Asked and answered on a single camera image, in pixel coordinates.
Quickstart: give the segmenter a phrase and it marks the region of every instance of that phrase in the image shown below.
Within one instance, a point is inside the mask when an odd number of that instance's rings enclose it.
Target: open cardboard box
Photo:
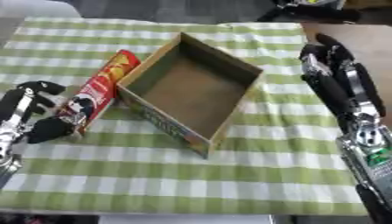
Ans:
[[[117,86],[134,111],[206,158],[261,72],[180,33]]]

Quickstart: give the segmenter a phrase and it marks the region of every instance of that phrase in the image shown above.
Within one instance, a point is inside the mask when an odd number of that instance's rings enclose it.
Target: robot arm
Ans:
[[[30,81],[8,91],[0,101],[0,189],[20,167],[20,155],[12,153],[12,145],[29,131],[26,125],[32,113],[44,114],[41,107],[54,103],[39,92],[58,95],[65,88],[46,81]]]
[[[392,132],[382,124],[386,109],[368,71],[337,40],[318,34],[322,45],[301,52],[306,81],[335,115],[343,136],[341,157],[375,223],[392,221]]]

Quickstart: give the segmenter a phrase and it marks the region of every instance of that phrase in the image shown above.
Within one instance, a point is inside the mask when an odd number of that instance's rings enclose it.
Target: checkered tablecloth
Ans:
[[[300,79],[300,24],[27,18],[0,52],[0,90],[54,81],[70,95],[119,49],[143,60],[178,32],[264,69],[204,160],[121,103],[79,142],[20,144],[0,209],[77,213],[364,214],[327,108]]]

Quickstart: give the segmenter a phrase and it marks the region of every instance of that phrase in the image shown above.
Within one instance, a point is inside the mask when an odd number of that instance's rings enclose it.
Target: table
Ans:
[[[118,104],[78,143],[19,145],[0,209],[53,213],[365,214],[336,123],[300,80],[300,24],[154,24],[28,18],[0,52],[0,91],[30,80],[71,95],[119,48],[141,60],[179,31],[264,69],[208,160]]]

